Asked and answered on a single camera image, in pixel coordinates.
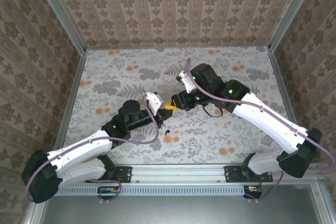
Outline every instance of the yellow object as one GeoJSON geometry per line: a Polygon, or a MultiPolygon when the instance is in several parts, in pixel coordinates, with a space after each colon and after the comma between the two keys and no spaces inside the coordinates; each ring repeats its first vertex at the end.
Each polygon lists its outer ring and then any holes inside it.
{"type": "Polygon", "coordinates": [[[166,103],[166,105],[164,106],[164,108],[165,108],[166,110],[172,110],[172,111],[173,111],[173,114],[175,114],[175,111],[176,111],[176,109],[177,109],[176,106],[173,106],[173,105],[172,105],[172,101],[167,101],[167,103],[166,103]]]}

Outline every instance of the wall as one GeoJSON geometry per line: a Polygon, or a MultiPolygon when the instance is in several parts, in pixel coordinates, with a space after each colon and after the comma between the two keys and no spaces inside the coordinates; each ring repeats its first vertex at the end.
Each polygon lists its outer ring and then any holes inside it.
{"type": "Polygon", "coordinates": [[[23,217],[20,174],[52,149],[78,59],[47,0],[0,0],[0,223],[23,217]]]}
{"type": "Polygon", "coordinates": [[[61,0],[87,48],[266,45],[290,0],[61,0]]]}
{"type": "MultiPolygon", "coordinates": [[[[304,0],[276,55],[299,123],[336,155],[336,0],[304,0]]],[[[336,172],[325,179],[335,200],[336,172]]]]}

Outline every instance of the floral tablecloth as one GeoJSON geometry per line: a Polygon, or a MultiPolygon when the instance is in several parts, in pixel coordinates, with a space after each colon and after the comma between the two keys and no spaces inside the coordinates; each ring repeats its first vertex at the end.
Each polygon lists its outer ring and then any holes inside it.
{"type": "MultiPolygon", "coordinates": [[[[184,89],[175,76],[185,68],[210,64],[225,80],[250,87],[265,104],[286,116],[266,47],[168,48],[87,51],[87,60],[72,112],[65,146],[75,143],[110,121],[128,99],[141,102],[156,91],[164,100],[184,89]]],[[[214,115],[219,109],[206,107],[214,115]]],[[[224,111],[209,117],[202,107],[177,111],[150,145],[124,143],[108,153],[116,164],[238,163],[251,152],[280,148],[246,120],[224,111]]],[[[154,126],[133,131],[132,139],[149,140],[154,126]]]]}

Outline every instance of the black wire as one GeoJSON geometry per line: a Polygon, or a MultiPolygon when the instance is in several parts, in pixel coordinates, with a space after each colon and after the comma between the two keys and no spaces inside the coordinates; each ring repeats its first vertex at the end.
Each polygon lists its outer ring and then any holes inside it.
{"type": "Polygon", "coordinates": [[[203,105],[202,108],[203,108],[204,112],[207,113],[207,115],[211,116],[212,118],[219,118],[219,117],[223,116],[223,110],[220,110],[221,111],[221,115],[215,116],[215,115],[210,115],[209,112],[206,111],[205,105],[203,105]]]}

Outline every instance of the purple cable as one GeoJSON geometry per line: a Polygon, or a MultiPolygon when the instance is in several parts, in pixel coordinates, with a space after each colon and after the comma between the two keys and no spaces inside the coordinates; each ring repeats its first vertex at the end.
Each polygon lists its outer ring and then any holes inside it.
{"type": "Polygon", "coordinates": [[[336,165],[336,160],[334,158],[334,156],[323,146],[319,145],[318,143],[314,142],[312,139],[310,139],[309,137],[303,135],[301,132],[297,132],[297,129],[292,127],[291,125],[289,125],[288,123],[286,123],[284,120],[282,120],[281,118],[277,117],[275,114],[273,114],[271,111],[264,109],[262,106],[257,105],[255,103],[252,102],[246,102],[246,101],[239,101],[239,100],[231,100],[231,99],[225,99],[225,98],[221,98],[221,97],[217,97],[213,94],[210,94],[209,92],[207,92],[206,90],[202,89],[200,87],[200,85],[197,84],[197,82],[194,80],[194,78],[192,78],[192,74],[191,74],[191,70],[190,70],[190,65],[191,65],[191,59],[189,58],[187,60],[187,66],[186,66],[186,71],[188,73],[188,75],[190,76],[190,79],[192,81],[192,83],[200,90],[200,92],[202,92],[203,94],[207,95],[208,97],[218,100],[218,101],[222,101],[222,102],[232,102],[232,103],[239,103],[239,104],[246,104],[246,105],[250,105],[253,107],[257,107],[259,109],[262,109],[264,112],[266,112],[267,114],[269,114],[270,116],[272,116],[273,118],[275,118],[276,120],[278,120],[280,123],[282,123],[284,126],[286,126],[287,128],[289,128],[291,131],[295,132],[297,135],[303,137],[305,140],[307,140],[308,142],[310,142],[312,145],[314,145],[315,147],[319,148],[320,150],[322,150],[323,152],[325,152],[331,159],[331,164],[327,167],[323,167],[323,168],[309,168],[310,170],[318,170],[320,172],[326,171],[326,170],[330,170],[333,169],[336,165]]]}
{"type": "Polygon", "coordinates": [[[247,195],[247,196],[250,197],[251,199],[255,199],[256,202],[257,202],[257,201],[260,201],[260,200],[267,199],[267,198],[268,198],[268,197],[275,191],[275,189],[278,187],[278,185],[280,184],[282,178],[283,178],[283,171],[281,171],[280,178],[278,179],[277,183],[274,185],[273,189],[272,189],[268,194],[266,194],[265,196],[262,196],[262,197],[259,198],[259,199],[256,199],[256,198],[253,197],[251,194],[247,194],[247,193],[245,193],[245,195],[247,195]]]}
{"type": "MultiPolygon", "coordinates": [[[[108,199],[108,200],[105,200],[106,203],[110,202],[111,200],[114,200],[118,195],[119,193],[121,192],[121,189],[122,189],[122,185],[119,181],[116,181],[116,180],[97,180],[97,179],[90,179],[91,182],[94,182],[94,183],[116,183],[118,184],[118,191],[116,192],[116,194],[108,199]]],[[[100,199],[100,202],[102,203],[104,200],[101,198],[101,193],[106,190],[106,189],[109,189],[108,187],[103,187],[100,189],[99,191],[99,195],[98,195],[98,198],[100,199]]]]}
{"type": "MultiPolygon", "coordinates": [[[[154,124],[155,129],[156,129],[156,135],[155,135],[155,138],[154,138],[153,140],[150,140],[150,141],[147,141],[147,142],[138,142],[138,141],[126,140],[126,139],[122,139],[122,138],[118,138],[118,137],[110,137],[110,136],[107,137],[107,136],[102,136],[102,137],[96,137],[96,138],[93,138],[93,139],[91,139],[91,140],[87,140],[87,141],[85,141],[85,142],[83,142],[83,143],[80,143],[80,144],[78,144],[78,145],[75,145],[75,146],[73,146],[73,147],[67,149],[67,150],[64,151],[64,152],[61,152],[61,153],[58,154],[57,156],[55,156],[55,157],[49,159],[48,161],[44,162],[39,168],[37,168],[37,170],[36,170],[36,171],[33,173],[33,175],[30,177],[30,179],[29,179],[29,181],[28,181],[28,183],[27,183],[27,186],[26,186],[26,188],[25,188],[25,198],[26,198],[26,200],[27,200],[28,202],[34,202],[32,199],[29,198],[29,195],[28,195],[28,194],[29,194],[29,188],[30,188],[30,186],[31,186],[31,184],[32,184],[32,182],[33,182],[33,180],[34,180],[34,178],[36,177],[36,175],[37,175],[37,174],[38,174],[38,173],[39,173],[45,166],[47,166],[48,164],[50,164],[52,161],[54,161],[54,160],[56,160],[56,159],[60,159],[60,158],[62,158],[62,156],[64,156],[65,154],[67,154],[67,153],[69,153],[69,152],[71,152],[71,151],[73,151],[73,150],[75,150],[75,149],[77,149],[77,148],[79,148],[79,147],[81,147],[81,146],[83,146],[83,145],[90,144],[90,143],[92,143],[92,142],[94,142],[94,141],[104,140],[104,139],[115,140],[115,141],[123,141],[123,142],[126,142],[126,143],[132,143],[132,144],[151,144],[151,143],[153,143],[154,141],[156,141],[156,140],[158,139],[158,137],[159,137],[159,126],[157,125],[156,120],[155,120],[155,118],[154,118],[154,116],[153,116],[151,110],[148,108],[146,102],[145,102],[145,108],[146,108],[146,110],[147,110],[147,112],[148,112],[148,115],[149,115],[150,118],[152,119],[153,124],[154,124]]],[[[119,194],[119,192],[120,192],[120,190],[121,190],[121,184],[120,184],[119,182],[115,182],[115,180],[98,180],[98,181],[99,181],[98,183],[109,183],[108,181],[113,181],[112,183],[118,183],[119,186],[120,186],[120,189],[118,190],[118,193],[117,193],[113,198],[115,198],[115,197],[119,194]]]]}

